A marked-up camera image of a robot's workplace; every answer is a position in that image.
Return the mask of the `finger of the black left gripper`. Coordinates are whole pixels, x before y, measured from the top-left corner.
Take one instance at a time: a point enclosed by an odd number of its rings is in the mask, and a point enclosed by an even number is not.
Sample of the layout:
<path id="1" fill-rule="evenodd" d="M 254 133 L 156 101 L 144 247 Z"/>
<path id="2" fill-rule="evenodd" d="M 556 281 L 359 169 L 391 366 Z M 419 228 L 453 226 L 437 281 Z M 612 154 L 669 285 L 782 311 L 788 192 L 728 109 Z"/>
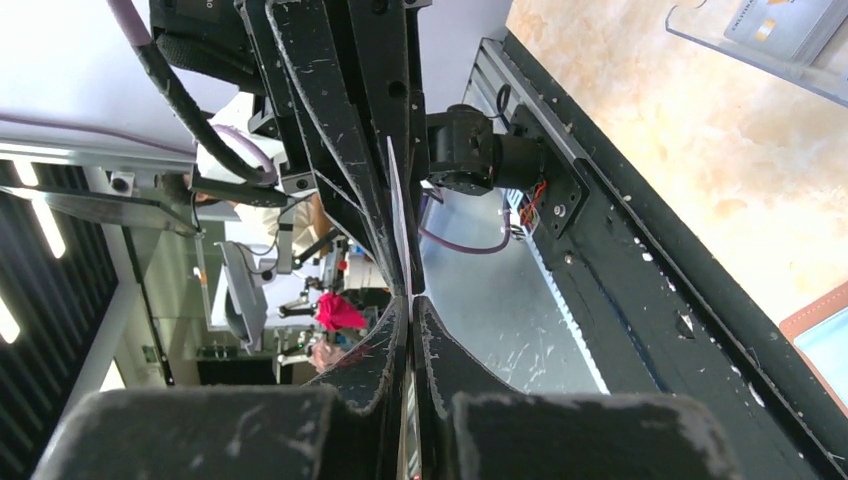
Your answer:
<path id="1" fill-rule="evenodd" d="M 274 110 L 297 122 L 323 209 L 396 295 L 424 291 L 427 162 L 417 1 L 239 1 Z"/>

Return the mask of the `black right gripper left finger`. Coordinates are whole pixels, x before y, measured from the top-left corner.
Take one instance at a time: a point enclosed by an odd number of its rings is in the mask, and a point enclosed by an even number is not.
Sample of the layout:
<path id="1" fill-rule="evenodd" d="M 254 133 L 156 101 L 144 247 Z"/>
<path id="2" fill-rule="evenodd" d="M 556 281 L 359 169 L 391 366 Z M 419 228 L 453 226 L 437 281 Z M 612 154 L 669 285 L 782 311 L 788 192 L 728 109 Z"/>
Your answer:
<path id="1" fill-rule="evenodd" d="M 302 386 L 95 393 L 60 423 L 38 479 L 399 479 L 409 302 Z"/>

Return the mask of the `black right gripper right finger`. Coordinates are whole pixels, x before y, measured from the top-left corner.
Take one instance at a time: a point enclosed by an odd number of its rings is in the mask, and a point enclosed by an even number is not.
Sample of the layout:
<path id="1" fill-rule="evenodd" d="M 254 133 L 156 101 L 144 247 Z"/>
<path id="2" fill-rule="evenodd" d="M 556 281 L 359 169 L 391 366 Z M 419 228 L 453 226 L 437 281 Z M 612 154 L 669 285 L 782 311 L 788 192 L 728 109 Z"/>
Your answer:
<path id="1" fill-rule="evenodd" d="M 525 394 L 412 306 L 426 479 L 739 479 L 715 417 L 663 394 Z"/>

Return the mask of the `clear plastic card box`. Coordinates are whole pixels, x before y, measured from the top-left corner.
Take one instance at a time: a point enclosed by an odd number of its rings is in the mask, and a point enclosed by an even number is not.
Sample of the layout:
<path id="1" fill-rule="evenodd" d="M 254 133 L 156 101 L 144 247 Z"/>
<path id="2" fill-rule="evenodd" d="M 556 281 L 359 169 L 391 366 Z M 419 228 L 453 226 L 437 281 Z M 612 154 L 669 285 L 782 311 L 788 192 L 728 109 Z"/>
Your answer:
<path id="1" fill-rule="evenodd" d="M 838 0 L 678 3 L 665 30 L 847 105 L 847 3 Z"/>

